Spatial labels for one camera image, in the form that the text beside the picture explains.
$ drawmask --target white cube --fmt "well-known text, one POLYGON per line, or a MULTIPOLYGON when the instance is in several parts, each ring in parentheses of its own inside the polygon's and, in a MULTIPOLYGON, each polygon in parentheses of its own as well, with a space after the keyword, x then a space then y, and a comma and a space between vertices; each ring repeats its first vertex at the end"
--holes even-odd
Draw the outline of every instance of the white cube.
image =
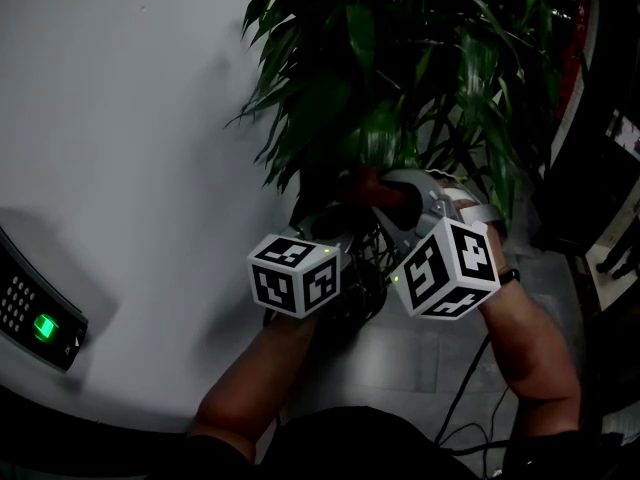
POLYGON ((340 249, 278 235, 247 257, 253 300, 303 318, 340 293, 340 249))
POLYGON ((500 289, 487 225, 443 218, 391 280, 410 316, 457 320, 500 289))

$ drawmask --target black and white pattern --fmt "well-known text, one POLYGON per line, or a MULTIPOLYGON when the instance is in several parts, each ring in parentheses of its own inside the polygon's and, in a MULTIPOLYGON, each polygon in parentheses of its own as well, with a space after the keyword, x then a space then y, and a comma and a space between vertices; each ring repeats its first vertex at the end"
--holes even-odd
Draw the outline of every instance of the black and white pattern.
POLYGON ((275 270, 252 265, 258 300, 291 313, 296 312, 293 278, 275 270))
POLYGON ((435 237, 427 239, 414 251, 404 265, 404 273, 413 309, 447 284, 449 274, 435 237))
POLYGON ((495 281, 486 237, 459 226, 451 226, 451 232, 462 275, 495 281))
POLYGON ((457 318, 465 311, 482 301, 489 293, 487 290, 475 290, 458 286, 440 299, 426 311, 423 316, 439 316, 442 318, 457 318))
POLYGON ((315 308, 338 291, 337 259, 332 257, 302 276, 305 312, 315 308))
POLYGON ((278 238, 256 254, 256 258, 295 268, 315 249, 315 245, 278 238))

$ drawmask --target keypad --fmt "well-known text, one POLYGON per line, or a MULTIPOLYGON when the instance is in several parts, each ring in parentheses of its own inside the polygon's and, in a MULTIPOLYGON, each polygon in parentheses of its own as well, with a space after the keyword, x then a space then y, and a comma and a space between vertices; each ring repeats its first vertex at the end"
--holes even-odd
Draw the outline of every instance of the keypad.
POLYGON ((36 294, 28 286, 29 283, 30 279, 20 279, 18 276, 4 282, 0 279, 0 294, 4 294, 0 295, 0 329, 9 336, 27 328, 27 325, 22 325, 21 322, 24 322, 30 304, 33 304, 36 298, 36 294))

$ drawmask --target white wall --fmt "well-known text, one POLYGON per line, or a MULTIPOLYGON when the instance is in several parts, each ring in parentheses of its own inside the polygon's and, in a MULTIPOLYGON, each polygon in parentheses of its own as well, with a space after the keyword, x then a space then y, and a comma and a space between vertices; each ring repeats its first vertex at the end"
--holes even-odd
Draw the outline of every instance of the white wall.
POLYGON ((289 205, 252 165, 268 123, 223 130, 248 1, 0 0, 0 224, 93 331, 66 376, 0 340, 2 385, 180 430, 259 328, 244 256, 289 205))

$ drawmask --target gray tile floor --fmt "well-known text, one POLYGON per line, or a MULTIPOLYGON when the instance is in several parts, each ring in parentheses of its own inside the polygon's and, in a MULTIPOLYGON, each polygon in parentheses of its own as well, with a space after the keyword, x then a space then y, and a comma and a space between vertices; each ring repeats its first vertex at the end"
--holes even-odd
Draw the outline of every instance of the gray tile floor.
MULTIPOLYGON (((538 227, 530 199, 520 189, 505 251, 512 265, 520 269, 525 289, 562 329, 582 371, 582 316, 571 272, 564 256, 529 245, 538 227)), ((486 332, 477 311, 457 322, 410 319, 397 295, 390 292, 381 313, 360 331, 347 350, 307 372, 305 382, 284 411, 284 419, 330 407, 367 405, 407 419, 433 439, 486 332)), ((451 419, 449 431, 475 421, 488 433, 491 414, 505 388, 489 348, 451 419)), ((494 440, 509 437, 516 409, 517 400, 509 392, 496 415, 494 440)), ((469 428, 454 436, 447 446, 466 448, 482 442, 480 432, 469 428)), ((501 466, 503 453, 489 452, 489 474, 501 466)), ((476 474, 482 474, 481 453, 461 460, 476 474)))

